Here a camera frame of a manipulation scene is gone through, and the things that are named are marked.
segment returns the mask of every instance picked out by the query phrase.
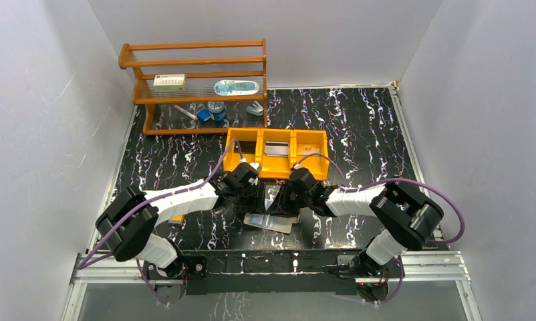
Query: gray wall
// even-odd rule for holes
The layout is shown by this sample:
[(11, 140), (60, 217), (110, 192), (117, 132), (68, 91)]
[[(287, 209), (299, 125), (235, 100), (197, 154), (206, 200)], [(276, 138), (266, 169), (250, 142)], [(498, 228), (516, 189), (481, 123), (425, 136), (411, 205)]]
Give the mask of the gray wall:
[(266, 38), (268, 85), (298, 87), (399, 80), (441, 0), (89, 2), (117, 52)]
[(400, 88), (484, 320), (536, 320), (536, 1), (445, 0)]
[(86, 0), (0, 1), (0, 320), (61, 318), (131, 89)]

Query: marble tabletop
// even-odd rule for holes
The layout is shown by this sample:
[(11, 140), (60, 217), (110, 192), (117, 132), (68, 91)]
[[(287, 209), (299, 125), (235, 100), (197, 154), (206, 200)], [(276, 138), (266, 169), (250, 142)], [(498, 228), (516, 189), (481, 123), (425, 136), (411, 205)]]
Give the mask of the marble tabletop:
[[(408, 149), (387, 88), (326, 88), (270, 90), (270, 128), (327, 131), (329, 157), (346, 174), (351, 186), (386, 177), (415, 179)], [(248, 103), (228, 103), (231, 126), (261, 124), (246, 114)], [(184, 106), (189, 110), (199, 105)], [(168, 110), (155, 124), (161, 128), (178, 118)], [(148, 136), (142, 133), (144, 107), (139, 106), (122, 159), (114, 193), (134, 185), (142, 190), (169, 189), (208, 175), (225, 147), (225, 134)], [(334, 168), (329, 181), (340, 182)], [(364, 248), (380, 233), (375, 217), (318, 217), (302, 210), (300, 223), (289, 235), (243, 225), (230, 209), (186, 215), (184, 223), (157, 227), (181, 249), (334, 249)]]

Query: metal frame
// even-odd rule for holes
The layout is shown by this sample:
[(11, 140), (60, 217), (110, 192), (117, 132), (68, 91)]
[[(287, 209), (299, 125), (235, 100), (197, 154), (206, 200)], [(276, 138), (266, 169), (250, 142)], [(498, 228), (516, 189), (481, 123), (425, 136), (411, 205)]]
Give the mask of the metal frame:
[[(408, 147), (408, 154), (410, 156), (410, 162), (414, 168), (416, 178), (418, 181), (423, 182), (424, 176), (422, 174), (414, 145), (410, 138), (410, 133), (406, 125), (404, 113), (402, 111), (402, 105), (398, 97), (398, 93), (393, 84), (367, 84), (367, 85), (337, 85), (337, 86), (314, 86), (306, 88), (388, 88), (394, 110), (400, 123), (400, 129), (404, 135), (406, 146)], [(293, 89), (287, 87), (275, 87), (268, 88), (274, 89)], [(115, 168), (115, 173), (110, 181), (107, 199), (104, 206), (108, 205), (112, 191), (114, 190), (114, 183), (117, 179), (117, 173), (120, 170), (122, 157), (126, 151), (126, 142), (130, 137), (130, 131), (134, 116), (136, 115), (136, 108), (134, 109), (130, 121), (130, 126), (126, 132), (126, 137), (123, 143), (123, 148), (118, 158), (118, 162)], [(442, 233), (439, 227), (434, 232), (436, 239), (442, 238)], [(90, 242), (90, 248), (93, 248), (99, 237), (98, 232), (94, 229), (92, 239)], [(402, 256), (402, 262), (404, 264), (404, 270), (406, 276), (405, 282), (432, 282), (432, 281), (455, 281), (464, 312), (467, 320), (481, 320), (481, 315), (471, 290), (471, 279), (468, 275), (467, 268), (464, 264), (460, 251), (419, 251), (419, 252), (407, 252)], [(356, 279), (356, 282), (377, 282), (378, 279), (373, 278), (360, 278)], [(140, 272), (136, 266), (136, 261), (130, 260), (127, 262), (117, 262), (114, 259), (103, 259), (98, 263), (87, 267), (84, 270), (75, 270), (70, 281), (70, 293), (68, 296), (68, 302), (63, 313), (62, 320), (74, 321), (77, 320), (82, 307), (83, 299), (85, 296), (86, 288), (88, 284), (127, 284), (127, 283), (143, 283), (140, 278)], [(180, 284), (179, 280), (158, 280), (154, 281), (156, 284)]]

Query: yellow box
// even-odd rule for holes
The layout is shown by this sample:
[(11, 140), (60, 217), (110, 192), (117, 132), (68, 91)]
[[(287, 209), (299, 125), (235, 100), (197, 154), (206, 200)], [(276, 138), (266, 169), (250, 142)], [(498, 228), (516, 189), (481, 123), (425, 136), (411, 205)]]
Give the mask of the yellow box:
[[(230, 128), (225, 148), (232, 139), (237, 139), (239, 142), (256, 142), (255, 154), (244, 153), (244, 156), (248, 163), (256, 162), (262, 165), (259, 175), (262, 179), (287, 179), (295, 162), (307, 154), (320, 152), (328, 156), (327, 133), (324, 130)], [(286, 142), (289, 146), (288, 156), (266, 155), (266, 142)], [(239, 161), (239, 152), (232, 147), (223, 160), (223, 169), (232, 171)], [(327, 179), (328, 160), (312, 156), (303, 161), (301, 166), (309, 169), (315, 179), (319, 181)]]

